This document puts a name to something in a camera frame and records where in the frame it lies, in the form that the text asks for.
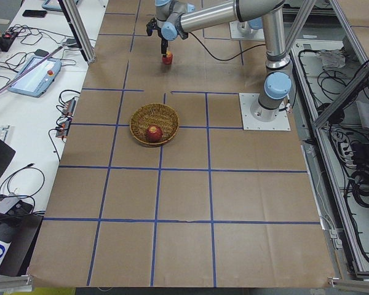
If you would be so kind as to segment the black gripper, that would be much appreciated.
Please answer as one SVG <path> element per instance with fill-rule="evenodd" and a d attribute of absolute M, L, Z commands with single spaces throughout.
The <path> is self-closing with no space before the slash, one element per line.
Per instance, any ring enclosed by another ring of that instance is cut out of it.
<path fill-rule="evenodd" d="M 146 34 L 147 34 L 147 36 L 152 36 L 154 31 L 157 31 L 157 35 L 161 38 L 161 55 L 163 57 L 166 57 L 167 56 L 168 40 L 166 40 L 163 37 L 163 35 L 161 33 L 161 28 L 159 27 L 159 25 L 157 23 L 157 19 L 153 17 L 146 24 Z"/>

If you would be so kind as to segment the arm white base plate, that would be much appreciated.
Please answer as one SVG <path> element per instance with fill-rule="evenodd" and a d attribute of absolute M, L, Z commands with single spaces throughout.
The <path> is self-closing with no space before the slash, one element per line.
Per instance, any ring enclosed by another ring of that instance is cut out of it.
<path fill-rule="evenodd" d="M 230 22 L 229 28 L 231 39 L 264 41 L 263 22 L 261 18 L 256 18 L 247 22 Z"/>
<path fill-rule="evenodd" d="M 259 104 L 259 93 L 239 93 L 242 128 L 246 131 L 283 131 L 291 130 L 286 111 L 281 102 L 276 110 L 264 109 Z"/>

